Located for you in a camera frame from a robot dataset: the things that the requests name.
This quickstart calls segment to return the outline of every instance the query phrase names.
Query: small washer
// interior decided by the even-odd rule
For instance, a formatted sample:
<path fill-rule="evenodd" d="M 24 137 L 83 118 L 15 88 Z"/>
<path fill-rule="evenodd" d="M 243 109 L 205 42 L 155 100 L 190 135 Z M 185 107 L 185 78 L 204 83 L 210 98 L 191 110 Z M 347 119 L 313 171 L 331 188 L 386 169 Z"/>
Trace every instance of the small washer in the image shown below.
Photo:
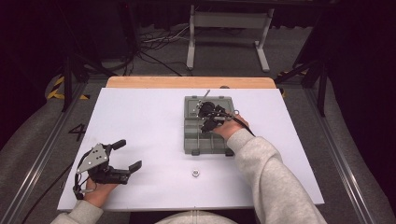
<path fill-rule="evenodd" d="M 193 170 L 192 171 L 192 176 L 198 177 L 198 175 L 199 175 L 199 170 Z"/>

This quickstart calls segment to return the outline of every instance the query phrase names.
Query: white paper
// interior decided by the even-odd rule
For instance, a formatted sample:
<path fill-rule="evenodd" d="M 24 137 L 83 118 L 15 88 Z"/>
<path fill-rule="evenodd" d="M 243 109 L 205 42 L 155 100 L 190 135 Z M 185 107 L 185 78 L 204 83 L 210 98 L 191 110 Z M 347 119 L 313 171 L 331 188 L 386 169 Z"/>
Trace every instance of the white paper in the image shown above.
<path fill-rule="evenodd" d="M 252 207 L 251 189 L 233 157 L 192 156 L 184 153 L 184 97 L 204 95 L 206 89 L 101 90 L 70 173 L 59 210 L 76 203 L 74 175 L 82 155 L 97 143 L 121 139 L 126 146 L 110 155 L 115 169 L 136 161 L 142 168 L 128 185 L 120 185 L 104 209 L 113 211 L 187 210 Z M 231 96 L 250 129 L 264 136 L 282 155 L 283 162 L 302 182 L 314 203 L 324 203 L 279 90 L 213 89 L 210 96 Z M 199 170 L 198 177 L 192 176 Z"/>

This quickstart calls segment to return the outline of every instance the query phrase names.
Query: gray sleeve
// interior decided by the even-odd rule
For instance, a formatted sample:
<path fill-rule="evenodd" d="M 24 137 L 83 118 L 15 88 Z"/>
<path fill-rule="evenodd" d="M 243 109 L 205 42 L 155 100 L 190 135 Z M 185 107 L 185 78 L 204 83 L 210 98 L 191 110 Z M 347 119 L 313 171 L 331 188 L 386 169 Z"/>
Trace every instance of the gray sleeve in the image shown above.
<path fill-rule="evenodd" d="M 95 207 L 86 201 L 77 201 L 76 206 L 70 214 L 62 213 L 51 223 L 54 224 L 91 224 L 96 223 L 103 214 L 101 208 Z"/>
<path fill-rule="evenodd" d="M 227 145 L 251 186 L 254 207 L 262 224 L 326 223 L 271 143 L 241 129 L 230 137 Z"/>

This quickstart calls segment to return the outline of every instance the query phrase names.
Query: robotic hand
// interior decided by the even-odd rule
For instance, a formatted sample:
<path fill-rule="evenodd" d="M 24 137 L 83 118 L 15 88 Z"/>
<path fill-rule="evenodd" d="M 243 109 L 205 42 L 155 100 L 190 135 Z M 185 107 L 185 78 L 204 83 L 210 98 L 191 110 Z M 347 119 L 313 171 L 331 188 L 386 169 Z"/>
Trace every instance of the robotic hand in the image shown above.
<path fill-rule="evenodd" d="M 118 170 L 108 165 L 111 149 L 117 150 L 125 145 L 125 140 L 120 140 L 110 145 L 97 144 L 82 156 L 75 175 L 75 186 L 73 187 L 77 199 L 82 200 L 82 193 L 91 190 L 82 190 L 82 184 L 79 184 L 79 176 L 85 171 L 88 171 L 89 178 L 98 184 L 126 185 L 128 183 L 131 174 L 142 167 L 142 161 L 130 165 L 128 170 Z"/>

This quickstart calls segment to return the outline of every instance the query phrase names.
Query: gray plastic box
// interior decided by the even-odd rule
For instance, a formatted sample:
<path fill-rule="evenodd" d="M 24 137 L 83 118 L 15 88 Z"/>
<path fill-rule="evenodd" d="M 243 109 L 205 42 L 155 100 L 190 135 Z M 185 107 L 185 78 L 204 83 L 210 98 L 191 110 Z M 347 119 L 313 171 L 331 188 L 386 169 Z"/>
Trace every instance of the gray plastic box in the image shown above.
<path fill-rule="evenodd" d="M 186 96 L 184 99 L 184 152 L 193 156 L 200 154 L 225 154 L 233 156 L 224 139 L 216 133 L 202 133 L 201 127 L 204 119 L 198 117 L 197 105 L 202 96 Z M 231 97 L 208 96 L 203 102 L 210 101 L 214 105 L 220 105 L 228 112 L 233 112 L 233 100 Z"/>

